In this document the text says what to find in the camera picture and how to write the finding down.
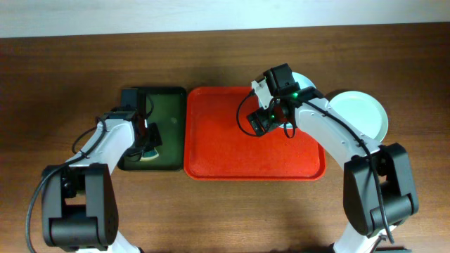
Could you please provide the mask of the green yellow sponge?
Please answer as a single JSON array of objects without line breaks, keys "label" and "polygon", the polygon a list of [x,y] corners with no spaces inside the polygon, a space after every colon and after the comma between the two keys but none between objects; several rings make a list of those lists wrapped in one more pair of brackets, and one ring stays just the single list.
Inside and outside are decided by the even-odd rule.
[{"label": "green yellow sponge", "polygon": [[141,161],[150,161],[150,160],[154,160],[158,157],[159,157],[158,151],[153,148],[152,150],[142,152],[140,160]]}]

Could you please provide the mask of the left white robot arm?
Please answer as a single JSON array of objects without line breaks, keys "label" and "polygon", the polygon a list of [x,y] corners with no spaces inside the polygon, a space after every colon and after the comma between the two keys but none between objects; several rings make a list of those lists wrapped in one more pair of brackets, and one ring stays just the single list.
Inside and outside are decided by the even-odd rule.
[{"label": "left white robot arm", "polygon": [[143,89],[124,89],[120,105],[96,118],[92,137],[60,165],[47,166],[33,199],[41,199],[42,234],[65,252],[141,252],[119,232],[111,174],[125,160],[147,162],[162,145],[148,122],[154,102]]}]

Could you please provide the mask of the mint green plate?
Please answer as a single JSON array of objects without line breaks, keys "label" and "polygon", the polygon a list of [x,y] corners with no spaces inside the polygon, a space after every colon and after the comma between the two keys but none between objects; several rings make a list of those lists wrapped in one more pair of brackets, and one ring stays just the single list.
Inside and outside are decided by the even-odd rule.
[{"label": "mint green plate", "polygon": [[382,142],[389,120],[384,107],[372,96],[360,91],[345,91],[334,96],[331,107],[368,137]]}]

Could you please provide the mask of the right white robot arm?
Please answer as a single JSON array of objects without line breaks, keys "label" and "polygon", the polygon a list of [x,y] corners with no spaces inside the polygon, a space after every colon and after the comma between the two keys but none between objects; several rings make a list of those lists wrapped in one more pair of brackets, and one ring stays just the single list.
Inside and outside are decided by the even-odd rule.
[{"label": "right white robot arm", "polygon": [[399,143],[383,145],[336,112],[312,85],[301,84],[286,63],[251,83],[259,107],[247,116],[252,137],[291,126],[312,137],[343,170],[348,224],[328,252],[379,252],[392,231],[418,212],[411,161]]}]

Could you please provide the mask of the light blue plate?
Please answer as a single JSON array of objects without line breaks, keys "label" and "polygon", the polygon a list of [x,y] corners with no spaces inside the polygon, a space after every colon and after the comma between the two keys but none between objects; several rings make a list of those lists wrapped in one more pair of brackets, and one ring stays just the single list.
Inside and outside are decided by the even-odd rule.
[{"label": "light blue plate", "polygon": [[316,88],[314,83],[308,77],[304,76],[303,74],[300,74],[298,72],[293,72],[292,76],[293,76],[294,80],[300,85],[301,89],[305,89],[308,87]]}]

